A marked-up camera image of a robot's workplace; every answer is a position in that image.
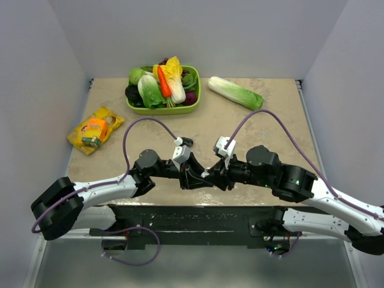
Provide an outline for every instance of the yellow package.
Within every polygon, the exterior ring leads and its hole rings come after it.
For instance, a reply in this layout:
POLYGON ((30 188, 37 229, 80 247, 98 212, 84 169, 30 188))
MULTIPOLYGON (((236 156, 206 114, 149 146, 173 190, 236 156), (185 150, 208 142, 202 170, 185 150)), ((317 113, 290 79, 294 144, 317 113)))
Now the yellow package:
POLYGON ((111 110, 105 108, 104 106, 102 106, 95 113, 86 118, 67 137, 68 141, 71 142, 73 146, 84 152, 86 155, 89 155, 98 149, 98 147, 85 146, 82 142, 83 134, 91 118, 102 119, 107 122, 107 134, 105 135, 103 141, 101 141, 101 144, 104 144, 104 142, 109 138, 112 132, 119 128, 120 125, 124 122, 123 117, 118 116, 117 114, 113 113, 111 110))

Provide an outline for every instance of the green plastic tray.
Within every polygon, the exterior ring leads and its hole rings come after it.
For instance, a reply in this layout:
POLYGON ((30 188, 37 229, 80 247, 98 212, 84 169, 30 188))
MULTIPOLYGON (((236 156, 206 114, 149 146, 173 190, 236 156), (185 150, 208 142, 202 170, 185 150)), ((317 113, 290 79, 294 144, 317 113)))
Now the green plastic tray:
POLYGON ((140 115, 177 115, 177 114, 187 114, 191 113, 194 109, 196 109, 198 103, 200 102, 201 97, 201 83, 200 83, 200 76, 199 72, 192 67, 192 66, 181 66, 183 70, 188 70, 190 73, 194 73, 197 75, 197 83, 196 83, 196 95, 197 95, 197 101, 191 106, 180 106, 180 107, 174 107, 174 108, 156 108, 156 109, 148 109, 148 108, 136 108, 131 105, 129 100, 127 99, 127 105, 129 108, 133 110, 133 112, 140 114, 140 115))

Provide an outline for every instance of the orange carrot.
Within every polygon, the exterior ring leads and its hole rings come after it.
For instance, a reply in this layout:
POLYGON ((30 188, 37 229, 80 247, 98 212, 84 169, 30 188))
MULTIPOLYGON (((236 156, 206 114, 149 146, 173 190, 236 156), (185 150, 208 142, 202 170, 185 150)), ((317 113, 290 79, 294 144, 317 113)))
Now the orange carrot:
POLYGON ((172 96, 172 91, 169 88, 169 85, 167 83, 166 77, 160 67, 160 65, 157 67, 157 76, 160 81, 160 90, 164 98, 168 98, 172 96))

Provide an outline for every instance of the white wall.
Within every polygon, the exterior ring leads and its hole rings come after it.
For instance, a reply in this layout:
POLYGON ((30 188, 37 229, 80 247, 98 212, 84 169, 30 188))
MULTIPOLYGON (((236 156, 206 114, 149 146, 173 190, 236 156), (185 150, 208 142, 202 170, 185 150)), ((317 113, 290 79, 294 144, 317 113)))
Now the white wall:
MULTIPOLYGON (((350 0, 303 89, 331 183, 384 205, 384 1, 350 0)), ((370 287, 383 287, 384 257, 362 255, 370 287)))
POLYGON ((94 77, 177 55, 203 76, 302 79, 347 0, 49 0, 94 77))
POLYGON ((21 287, 30 205, 67 165, 86 77, 46 0, 0 4, 0 287, 21 287))

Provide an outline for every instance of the beige table surface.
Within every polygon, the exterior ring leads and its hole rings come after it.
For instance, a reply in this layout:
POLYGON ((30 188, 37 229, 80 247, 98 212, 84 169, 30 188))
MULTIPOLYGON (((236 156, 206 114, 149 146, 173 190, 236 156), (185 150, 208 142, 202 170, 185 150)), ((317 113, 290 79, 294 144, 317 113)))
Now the beige table surface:
MULTIPOLYGON (((201 101, 191 114, 157 116, 177 135, 194 140, 192 148, 204 167, 211 167, 218 158, 212 147, 219 136, 230 136, 250 110, 210 91, 208 79, 202 80, 201 101)), ((263 108, 275 112, 286 124, 299 146, 316 163, 317 159, 302 108, 296 83, 293 79, 228 79, 263 96, 263 108)), ((125 122, 95 153, 87 156, 73 149, 68 165, 72 181, 96 181, 122 174, 126 164, 122 153, 122 137, 129 123, 140 117, 125 103, 126 78, 96 78, 89 93, 83 118, 100 106, 106 106, 123 116, 125 122)), ((245 161, 247 151, 264 145, 279 154, 284 163, 312 170, 296 151, 284 131, 273 117, 265 113, 253 116, 236 137, 236 154, 245 161)), ((144 149, 154 149, 162 159, 172 157, 173 139, 157 123, 142 121, 130 131, 127 151, 131 165, 144 149)), ((181 190, 178 180, 153 178, 156 187, 146 195, 134 199, 114 200, 119 205, 286 205, 272 196, 267 188, 236 184, 232 191, 218 188, 181 190)))

